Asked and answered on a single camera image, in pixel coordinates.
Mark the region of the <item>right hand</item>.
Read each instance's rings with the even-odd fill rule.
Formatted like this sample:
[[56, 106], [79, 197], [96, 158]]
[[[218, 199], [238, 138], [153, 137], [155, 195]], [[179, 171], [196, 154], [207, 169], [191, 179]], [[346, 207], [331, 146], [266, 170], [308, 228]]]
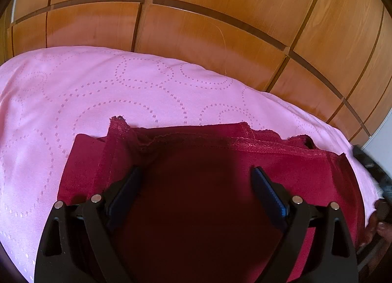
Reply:
[[382, 199], [374, 206], [356, 252], [359, 282], [391, 282], [391, 207]]

